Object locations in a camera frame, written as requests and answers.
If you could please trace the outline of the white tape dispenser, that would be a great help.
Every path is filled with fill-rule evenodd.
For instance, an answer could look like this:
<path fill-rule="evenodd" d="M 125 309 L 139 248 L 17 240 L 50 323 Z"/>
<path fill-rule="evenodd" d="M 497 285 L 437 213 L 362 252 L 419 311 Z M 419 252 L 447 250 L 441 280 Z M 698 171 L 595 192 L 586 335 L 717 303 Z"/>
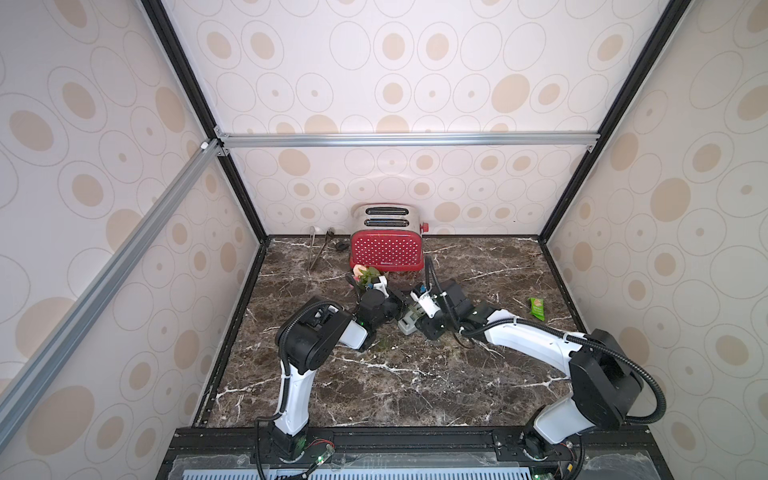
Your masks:
<path fill-rule="evenodd" d="M 397 326 L 404 335 L 412 335 L 418 331 L 417 322 L 424 315 L 425 313 L 418 303 L 412 304 L 406 308 L 405 313 L 398 320 Z"/>

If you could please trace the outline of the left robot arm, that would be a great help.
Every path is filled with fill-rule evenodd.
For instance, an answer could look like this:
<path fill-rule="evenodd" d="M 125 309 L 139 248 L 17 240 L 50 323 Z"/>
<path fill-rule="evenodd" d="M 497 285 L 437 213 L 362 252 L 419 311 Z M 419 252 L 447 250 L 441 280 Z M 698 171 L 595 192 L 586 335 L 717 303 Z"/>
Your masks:
<path fill-rule="evenodd" d="M 375 342 L 377 330 L 400 318 L 405 309 L 403 294 L 369 289 L 351 311 L 319 296 L 296 311 L 276 336 L 283 381 L 273 420 L 277 430 L 295 437 L 307 427 L 316 371 L 337 345 L 366 351 Z"/>

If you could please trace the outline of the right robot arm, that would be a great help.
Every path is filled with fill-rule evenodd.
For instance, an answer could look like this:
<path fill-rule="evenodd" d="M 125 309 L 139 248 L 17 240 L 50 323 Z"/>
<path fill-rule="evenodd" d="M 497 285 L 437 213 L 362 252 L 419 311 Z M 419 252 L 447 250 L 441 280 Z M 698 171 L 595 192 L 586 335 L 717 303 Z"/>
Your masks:
<path fill-rule="evenodd" d="M 564 332 L 531 322 L 487 302 L 473 305 L 454 282 L 409 293 L 426 336 L 451 331 L 466 339 L 506 347 L 563 373 L 571 392 L 536 411 L 521 441 L 532 456 L 592 428 L 616 430 L 643 389 L 639 368 L 604 331 Z"/>

